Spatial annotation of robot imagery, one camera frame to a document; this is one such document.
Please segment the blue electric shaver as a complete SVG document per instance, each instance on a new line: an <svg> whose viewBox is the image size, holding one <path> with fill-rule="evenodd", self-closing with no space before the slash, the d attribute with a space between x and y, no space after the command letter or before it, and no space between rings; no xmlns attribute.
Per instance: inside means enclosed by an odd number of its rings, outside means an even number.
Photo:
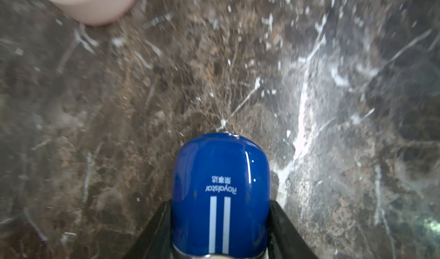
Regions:
<svg viewBox="0 0 440 259"><path fill-rule="evenodd" d="M179 150L173 170L171 242L182 259L259 259L268 246L270 169L243 136L199 136Z"/></svg>

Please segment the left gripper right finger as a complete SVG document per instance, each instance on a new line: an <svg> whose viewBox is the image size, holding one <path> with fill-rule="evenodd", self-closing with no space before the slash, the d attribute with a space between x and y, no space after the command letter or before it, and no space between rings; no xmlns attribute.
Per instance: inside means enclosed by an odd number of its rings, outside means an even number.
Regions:
<svg viewBox="0 0 440 259"><path fill-rule="evenodd" d="M268 228L270 259L318 259L277 201L270 201Z"/></svg>

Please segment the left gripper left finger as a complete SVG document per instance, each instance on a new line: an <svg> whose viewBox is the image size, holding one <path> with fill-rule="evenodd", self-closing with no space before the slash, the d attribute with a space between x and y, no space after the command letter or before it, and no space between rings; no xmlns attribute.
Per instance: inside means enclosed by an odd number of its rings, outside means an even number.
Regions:
<svg viewBox="0 0 440 259"><path fill-rule="evenodd" d="M171 201L160 204L124 259L170 259Z"/></svg>

